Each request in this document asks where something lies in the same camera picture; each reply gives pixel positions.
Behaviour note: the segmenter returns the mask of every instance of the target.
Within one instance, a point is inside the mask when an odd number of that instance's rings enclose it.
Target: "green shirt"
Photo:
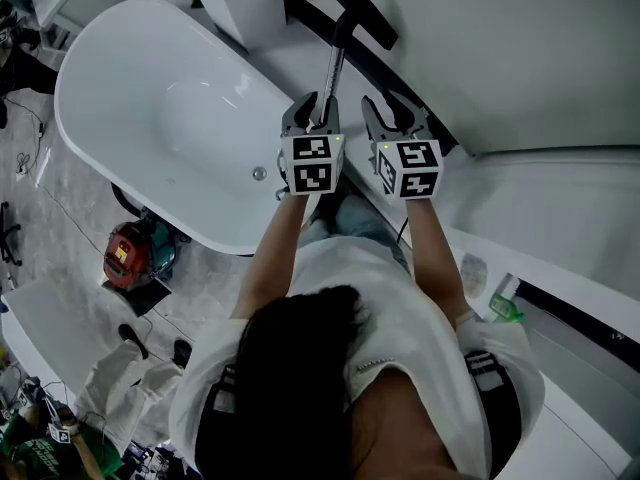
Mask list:
[[[122,466],[118,450],[107,437],[103,437],[102,432],[81,424],[80,433],[105,478]],[[50,437],[38,438],[36,430],[19,414],[11,418],[4,439],[0,443],[0,451],[14,463],[24,463],[29,480],[88,479],[80,455],[73,444],[59,444]]]

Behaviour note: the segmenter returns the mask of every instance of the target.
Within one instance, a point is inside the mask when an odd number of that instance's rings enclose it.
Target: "white t-shirt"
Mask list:
[[[466,318],[456,333],[391,251],[366,238],[335,237],[298,251],[290,295],[345,284],[358,290],[370,315],[345,371],[354,399],[383,368],[398,368],[415,385],[457,470],[487,478],[488,428],[463,354],[486,350],[506,368],[526,437],[542,409],[544,383],[522,327]],[[171,407],[171,440],[194,468],[204,404],[224,367],[234,361],[245,325],[246,320],[220,319],[203,328]]]

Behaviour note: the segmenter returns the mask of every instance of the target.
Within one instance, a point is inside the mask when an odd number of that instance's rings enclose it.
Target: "white pants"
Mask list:
[[[144,374],[139,384],[128,388],[124,397],[114,403],[110,396],[123,380],[129,365],[141,359],[142,353],[135,343],[130,340],[123,342],[93,365],[75,403],[74,413],[78,420],[84,420],[99,431],[104,427],[104,435],[120,455],[129,446],[138,422],[178,385],[184,373],[170,361],[154,366]]]

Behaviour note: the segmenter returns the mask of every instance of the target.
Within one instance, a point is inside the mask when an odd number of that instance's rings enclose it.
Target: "bathtub drain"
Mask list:
[[[267,177],[267,170],[264,167],[256,167],[253,170],[253,179],[256,181],[262,181]]]

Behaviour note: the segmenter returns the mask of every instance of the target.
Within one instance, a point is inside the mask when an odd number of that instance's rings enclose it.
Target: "white bathtub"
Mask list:
[[[69,49],[54,101],[65,142],[98,172],[203,245],[255,252],[284,186],[291,100],[208,30],[162,0],[116,5]]]

